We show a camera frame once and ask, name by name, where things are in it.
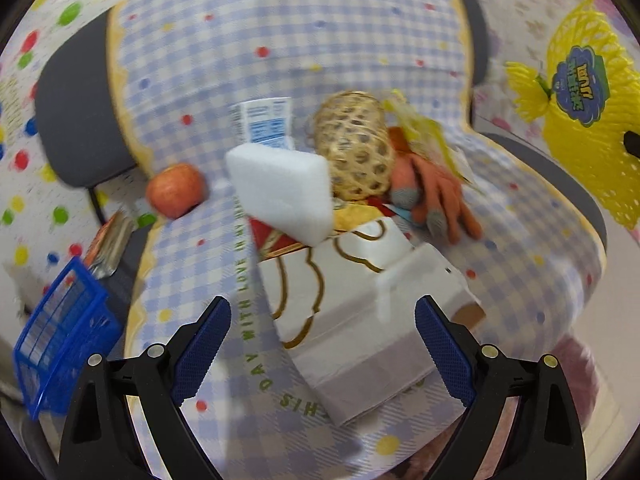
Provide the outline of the white paper bag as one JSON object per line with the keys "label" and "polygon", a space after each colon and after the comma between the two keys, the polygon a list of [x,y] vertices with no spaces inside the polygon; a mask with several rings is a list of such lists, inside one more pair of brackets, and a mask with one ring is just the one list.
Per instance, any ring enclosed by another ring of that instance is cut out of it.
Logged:
{"label": "white paper bag", "polygon": [[336,426],[378,408],[434,370],[414,320],[431,296],[474,330],[485,311],[434,246],[390,217],[258,264],[283,348]]}

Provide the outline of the orange knit glove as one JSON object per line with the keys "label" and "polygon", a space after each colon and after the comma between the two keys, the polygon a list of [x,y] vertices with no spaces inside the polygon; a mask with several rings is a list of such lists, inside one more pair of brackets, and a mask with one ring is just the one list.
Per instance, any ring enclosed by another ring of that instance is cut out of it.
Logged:
{"label": "orange knit glove", "polygon": [[461,183],[450,170],[413,153],[398,126],[387,129],[395,150],[390,174],[390,201],[410,212],[416,226],[424,226],[436,240],[460,242],[464,229],[472,240],[480,240],[483,229],[464,201]]}

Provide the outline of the white foam sponge block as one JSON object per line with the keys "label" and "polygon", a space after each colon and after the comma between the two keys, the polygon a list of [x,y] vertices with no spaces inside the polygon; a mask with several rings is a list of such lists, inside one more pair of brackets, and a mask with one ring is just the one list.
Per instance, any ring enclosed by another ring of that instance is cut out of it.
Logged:
{"label": "white foam sponge block", "polygon": [[333,231],[328,161],[316,154],[245,143],[224,156],[230,181],[250,217],[306,246]]}

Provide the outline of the yellow mesh net bag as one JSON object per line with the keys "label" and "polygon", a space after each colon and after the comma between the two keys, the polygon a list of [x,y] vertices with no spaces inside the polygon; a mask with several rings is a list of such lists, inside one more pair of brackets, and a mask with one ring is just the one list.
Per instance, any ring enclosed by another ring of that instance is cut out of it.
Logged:
{"label": "yellow mesh net bag", "polygon": [[596,0],[559,24],[547,73],[506,63],[524,122],[541,118],[548,150],[628,230],[639,224],[639,73]]}

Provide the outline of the woven bamboo ball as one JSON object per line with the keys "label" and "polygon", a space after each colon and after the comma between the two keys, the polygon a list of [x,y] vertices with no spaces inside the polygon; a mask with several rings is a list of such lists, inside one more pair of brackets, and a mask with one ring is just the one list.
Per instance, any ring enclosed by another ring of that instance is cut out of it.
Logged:
{"label": "woven bamboo ball", "polygon": [[365,200],[388,190],[395,150],[375,96],[355,90],[331,94],[314,114],[312,131],[314,149],[329,162],[335,196]]}

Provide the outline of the clear yellow plastic wrapper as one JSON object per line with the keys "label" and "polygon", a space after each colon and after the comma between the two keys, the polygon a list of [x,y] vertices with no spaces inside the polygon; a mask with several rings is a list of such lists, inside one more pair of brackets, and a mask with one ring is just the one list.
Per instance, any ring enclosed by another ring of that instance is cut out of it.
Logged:
{"label": "clear yellow plastic wrapper", "polygon": [[474,174],[465,154],[447,142],[439,122],[421,115],[397,89],[386,93],[382,105],[393,117],[392,125],[401,128],[410,151],[446,167],[461,182],[474,188]]}

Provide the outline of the blue plastic basket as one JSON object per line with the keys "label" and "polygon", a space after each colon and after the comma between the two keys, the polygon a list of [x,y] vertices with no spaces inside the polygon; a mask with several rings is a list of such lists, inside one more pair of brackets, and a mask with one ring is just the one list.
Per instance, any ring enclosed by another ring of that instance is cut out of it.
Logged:
{"label": "blue plastic basket", "polygon": [[74,257],[35,307],[13,349],[31,419],[42,412],[66,414],[89,356],[108,356],[122,336],[107,300],[107,290]]}

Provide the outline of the striped snack packet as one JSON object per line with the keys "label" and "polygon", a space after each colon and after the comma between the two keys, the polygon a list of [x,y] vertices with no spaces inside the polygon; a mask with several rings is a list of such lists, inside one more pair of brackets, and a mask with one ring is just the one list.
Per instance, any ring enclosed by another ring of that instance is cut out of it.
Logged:
{"label": "striped snack packet", "polygon": [[109,278],[119,266],[134,232],[134,222],[119,209],[101,226],[85,255],[84,265],[96,280]]}

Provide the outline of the red apple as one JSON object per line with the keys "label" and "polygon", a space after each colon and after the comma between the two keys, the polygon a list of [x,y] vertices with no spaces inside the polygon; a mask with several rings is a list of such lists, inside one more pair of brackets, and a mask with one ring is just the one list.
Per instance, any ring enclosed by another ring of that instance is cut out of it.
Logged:
{"label": "red apple", "polygon": [[176,220],[206,200],[207,184],[194,166],[179,162],[149,180],[145,197],[162,216]]}

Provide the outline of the red yellow snack wrapper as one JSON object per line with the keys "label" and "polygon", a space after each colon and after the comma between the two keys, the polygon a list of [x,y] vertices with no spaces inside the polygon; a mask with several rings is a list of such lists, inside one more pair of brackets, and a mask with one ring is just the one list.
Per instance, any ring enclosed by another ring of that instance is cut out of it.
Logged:
{"label": "red yellow snack wrapper", "polygon": [[[342,234],[369,221],[394,215],[395,213],[390,207],[387,207],[378,197],[369,197],[366,200],[355,200],[354,202],[349,200],[345,202],[336,198],[334,200],[333,234]],[[304,244],[271,226],[267,226],[264,222],[248,217],[248,223],[260,260],[284,256],[289,252],[305,248]]]}

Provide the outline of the grey chair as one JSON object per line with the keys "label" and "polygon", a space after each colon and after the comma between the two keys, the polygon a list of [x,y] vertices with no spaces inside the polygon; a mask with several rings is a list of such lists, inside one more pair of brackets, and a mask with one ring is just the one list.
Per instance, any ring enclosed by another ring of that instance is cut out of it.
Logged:
{"label": "grey chair", "polygon": [[[462,0],[469,18],[473,48],[473,84],[486,76],[489,61],[488,28],[478,0]],[[106,222],[94,188],[134,169],[137,163],[126,147],[108,91],[105,11],[56,50],[38,79],[35,115],[44,154],[58,178],[72,188],[86,188],[101,224]],[[562,193],[598,233],[608,248],[603,214],[589,193],[564,169],[544,154],[512,136],[480,132],[537,171]],[[150,229],[137,229],[128,242],[124,260],[109,278],[99,283],[107,290],[107,307],[125,324],[134,296]]]}

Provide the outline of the white blue milk carton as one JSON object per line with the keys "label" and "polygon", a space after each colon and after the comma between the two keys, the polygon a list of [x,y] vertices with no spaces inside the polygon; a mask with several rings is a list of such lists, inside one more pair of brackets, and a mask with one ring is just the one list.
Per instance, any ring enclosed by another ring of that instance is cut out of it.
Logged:
{"label": "white blue milk carton", "polygon": [[292,150],[292,104],[288,96],[244,101],[230,108],[231,125],[239,143]]}

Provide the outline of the checkered blue seat cloth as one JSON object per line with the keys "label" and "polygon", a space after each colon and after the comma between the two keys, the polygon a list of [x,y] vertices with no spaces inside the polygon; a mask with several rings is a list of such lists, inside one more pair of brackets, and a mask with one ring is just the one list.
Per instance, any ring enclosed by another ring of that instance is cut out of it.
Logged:
{"label": "checkered blue seat cloth", "polygon": [[434,367],[345,426],[278,341],[250,227],[224,168],[238,143],[233,107],[287,98],[292,136],[343,90],[401,91],[442,124],[475,184],[465,197],[481,240],[445,247],[487,312],[480,339],[534,360],[582,312],[605,252],[588,220],[500,145],[471,130],[472,35],[461,0],[124,0],[108,21],[111,85],[130,150],[147,174],[197,166],[209,199],[152,229],[138,274],[134,341],[167,338],[217,295],[233,321],[186,419],[229,479],[371,479],[416,452],[461,413]]}

